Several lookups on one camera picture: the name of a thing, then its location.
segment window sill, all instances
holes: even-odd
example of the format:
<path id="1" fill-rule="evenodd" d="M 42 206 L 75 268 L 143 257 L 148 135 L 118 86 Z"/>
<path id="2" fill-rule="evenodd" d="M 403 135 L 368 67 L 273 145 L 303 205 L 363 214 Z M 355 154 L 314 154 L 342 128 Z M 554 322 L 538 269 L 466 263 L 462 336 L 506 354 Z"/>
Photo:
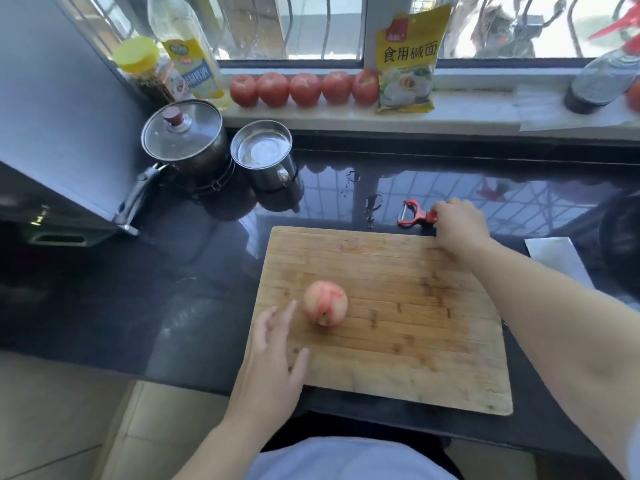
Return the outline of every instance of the window sill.
<path id="1" fill-rule="evenodd" d="M 277 120 L 294 130 L 371 131 L 477 136 L 536 136 L 582 139 L 640 140 L 640 121 L 597 128 L 521 132 L 515 97 L 498 91 L 436 91 L 436 109 L 427 114 L 382 113 L 350 103 L 300 109 L 289 100 L 271 109 L 261 101 L 251 109 L 235 103 L 223 112 L 227 127 L 239 128 L 262 119 Z"/>

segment peach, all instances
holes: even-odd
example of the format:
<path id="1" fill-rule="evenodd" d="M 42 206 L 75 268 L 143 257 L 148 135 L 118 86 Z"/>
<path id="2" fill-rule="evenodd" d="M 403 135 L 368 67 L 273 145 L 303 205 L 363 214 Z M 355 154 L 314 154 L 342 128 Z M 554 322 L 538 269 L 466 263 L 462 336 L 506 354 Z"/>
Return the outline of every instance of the peach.
<path id="1" fill-rule="evenodd" d="M 347 293 L 331 281 L 315 281 L 302 298 L 302 311 L 311 323 L 338 325 L 347 314 Z"/>

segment red vegetable peeler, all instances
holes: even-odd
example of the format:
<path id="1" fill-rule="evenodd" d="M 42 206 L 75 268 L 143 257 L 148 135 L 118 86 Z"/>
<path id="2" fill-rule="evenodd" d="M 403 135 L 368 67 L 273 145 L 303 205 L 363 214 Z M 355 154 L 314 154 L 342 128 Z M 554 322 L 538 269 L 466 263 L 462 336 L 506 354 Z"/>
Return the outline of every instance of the red vegetable peeler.
<path id="1" fill-rule="evenodd" d="M 412 220 L 410 221 L 403 220 L 406 209 L 411 209 L 413 211 L 414 215 Z M 432 210 L 428 212 L 425 212 L 424 210 L 422 210 L 418 205 L 418 202 L 416 201 L 416 199 L 412 198 L 412 199 L 403 201 L 402 210 L 400 211 L 400 214 L 398 214 L 397 224 L 399 226 L 411 227 L 412 225 L 417 223 L 436 224 L 436 222 L 438 222 L 438 215 Z"/>

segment person's left hand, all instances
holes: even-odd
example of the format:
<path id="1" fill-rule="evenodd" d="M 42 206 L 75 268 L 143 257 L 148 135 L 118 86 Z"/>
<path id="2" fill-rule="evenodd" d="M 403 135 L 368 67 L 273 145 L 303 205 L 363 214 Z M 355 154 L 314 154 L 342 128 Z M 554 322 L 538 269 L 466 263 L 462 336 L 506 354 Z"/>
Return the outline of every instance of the person's left hand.
<path id="1" fill-rule="evenodd" d="M 252 324 L 225 414 L 226 421 L 249 423 L 264 443 L 293 414 L 309 365 L 307 348 L 300 350 L 291 373 L 287 364 L 287 336 L 297 304 L 292 301 L 281 314 L 274 306 Z"/>

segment black countertop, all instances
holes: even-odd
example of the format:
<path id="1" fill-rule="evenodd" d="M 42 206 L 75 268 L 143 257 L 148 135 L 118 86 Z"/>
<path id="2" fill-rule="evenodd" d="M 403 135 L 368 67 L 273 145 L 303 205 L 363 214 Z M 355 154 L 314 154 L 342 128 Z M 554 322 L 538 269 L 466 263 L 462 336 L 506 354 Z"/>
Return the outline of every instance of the black countertop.
<path id="1" fill-rule="evenodd" d="M 398 154 L 398 147 L 413 154 Z M 405 198 L 423 208 L 468 198 L 484 211 L 493 235 L 521 253 L 524 237 L 568 235 L 595 286 L 637 306 L 634 279 L 620 277 L 602 257 L 600 223 L 640 190 L 640 167 L 561 161 L 587 153 L 585 160 L 593 160 L 597 148 L 300 135 L 297 191 L 256 196 L 236 172 L 224 190 L 199 203 L 169 176 L 136 218 L 139 237 L 119 233 L 85 249 L 26 246 L 7 226 L 0 348 L 228 395 L 271 228 L 433 234 L 396 227 Z M 507 159 L 532 155 L 547 161 Z M 508 328 L 504 339 L 512 416 L 311 387 L 300 409 L 532 451 L 600 456 L 549 395 Z"/>

